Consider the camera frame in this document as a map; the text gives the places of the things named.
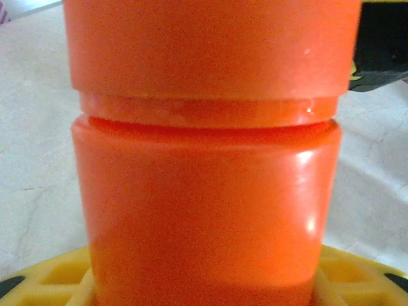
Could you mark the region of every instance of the white surface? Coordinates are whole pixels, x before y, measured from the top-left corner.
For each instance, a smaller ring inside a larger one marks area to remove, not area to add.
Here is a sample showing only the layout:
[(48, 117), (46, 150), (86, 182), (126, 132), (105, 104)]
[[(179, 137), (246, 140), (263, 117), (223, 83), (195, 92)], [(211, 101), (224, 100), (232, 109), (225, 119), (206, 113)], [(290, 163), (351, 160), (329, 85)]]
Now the white surface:
[[(0, 27), (0, 278), (86, 244), (61, 7)], [(408, 85), (348, 93), (325, 242), (408, 272)]]
[(61, 0), (1, 0), (8, 16), (15, 20), (46, 8), (61, 4)]

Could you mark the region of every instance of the orange cylinder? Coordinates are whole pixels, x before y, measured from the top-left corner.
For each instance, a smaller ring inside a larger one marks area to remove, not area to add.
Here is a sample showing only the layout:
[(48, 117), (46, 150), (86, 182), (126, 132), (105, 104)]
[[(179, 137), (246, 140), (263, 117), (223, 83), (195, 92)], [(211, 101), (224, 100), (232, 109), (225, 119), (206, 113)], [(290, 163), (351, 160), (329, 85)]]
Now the orange cylinder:
[(310, 303), (340, 143), (334, 121), (73, 125), (98, 305)]
[(121, 122), (328, 120), (348, 87), (360, 2), (65, 0), (73, 86), (85, 113)]
[(65, 0), (96, 303), (307, 306), (360, 0)]

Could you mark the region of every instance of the orange plastic container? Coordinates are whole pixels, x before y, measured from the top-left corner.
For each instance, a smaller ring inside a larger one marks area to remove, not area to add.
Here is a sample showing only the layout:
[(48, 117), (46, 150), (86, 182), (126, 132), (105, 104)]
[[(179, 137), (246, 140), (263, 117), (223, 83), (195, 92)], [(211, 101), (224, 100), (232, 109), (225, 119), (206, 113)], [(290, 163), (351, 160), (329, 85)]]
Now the orange plastic container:
[(308, 305), (334, 121), (179, 129), (79, 118), (98, 305)]
[(357, 0), (65, 0), (96, 302), (306, 306)]

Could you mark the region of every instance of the yellow grid tray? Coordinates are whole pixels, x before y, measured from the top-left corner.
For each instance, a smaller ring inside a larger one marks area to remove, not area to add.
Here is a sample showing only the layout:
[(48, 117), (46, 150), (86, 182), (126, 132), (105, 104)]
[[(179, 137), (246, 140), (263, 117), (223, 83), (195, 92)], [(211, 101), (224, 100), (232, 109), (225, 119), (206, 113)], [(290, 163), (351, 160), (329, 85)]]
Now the yellow grid tray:
[[(408, 293), (385, 277), (386, 273), (406, 277), (392, 267), (323, 246), (311, 306), (407, 306)], [(87, 247), (7, 279), (18, 276), (25, 279), (0, 298), (0, 306), (95, 306)]]

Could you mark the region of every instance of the black plastic piece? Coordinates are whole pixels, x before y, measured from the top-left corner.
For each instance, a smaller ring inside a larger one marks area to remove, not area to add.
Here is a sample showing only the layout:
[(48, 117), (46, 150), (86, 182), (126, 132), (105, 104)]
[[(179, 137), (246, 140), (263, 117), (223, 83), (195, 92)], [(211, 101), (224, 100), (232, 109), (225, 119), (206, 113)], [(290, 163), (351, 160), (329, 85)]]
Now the black plastic piece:
[(408, 3), (363, 3), (349, 90), (371, 91), (408, 76)]
[(24, 279), (26, 279), (24, 276), (16, 276), (0, 282), (0, 298), (9, 293), (15, 286), (20, 284)]
[(408, 293), (408, 279), (405, 279), (401, 276), (397, 276), (395, 274), (392, 273), (387, 273), (384, 274), (385, 276), (387, 276), (387, 278), (393, 282), (394, 284), (396, 284), (398, 287), (400, 287), (402, 290), (404, 290), (406, 293)]

